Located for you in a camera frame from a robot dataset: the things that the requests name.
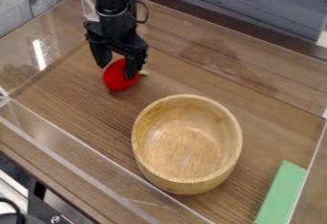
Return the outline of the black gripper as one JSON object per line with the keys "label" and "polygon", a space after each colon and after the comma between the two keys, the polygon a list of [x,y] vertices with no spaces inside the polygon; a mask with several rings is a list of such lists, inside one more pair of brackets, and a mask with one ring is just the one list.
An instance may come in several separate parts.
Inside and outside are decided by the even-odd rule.
{"label": "black gripper", "polygon": [[126,79],[132,79],[142,70],[148,57],[147,42],[135,30],[118,35],[104,34],[102,23],[88,20],[84,21],[83,27],[87,31],[86,40],[99,67],[103,69],[112,60],[112,53],[118,53],[126,57]]}

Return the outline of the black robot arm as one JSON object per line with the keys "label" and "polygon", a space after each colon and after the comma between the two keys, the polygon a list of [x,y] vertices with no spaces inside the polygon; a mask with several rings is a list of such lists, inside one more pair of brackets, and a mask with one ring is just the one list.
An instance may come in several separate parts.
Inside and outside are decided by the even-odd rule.
{"label": "black robot arm", "polygon": [[120,54],[126,58],[126,79],[135,77],[148,57],[148,43],[136,32],[138,25],[148,20],[136,18],[139,3],[139,0],[96,0],[95,15],[99,20],[86,20],[83,23],[86,39],[99,67],[108,65],[112,53]]}

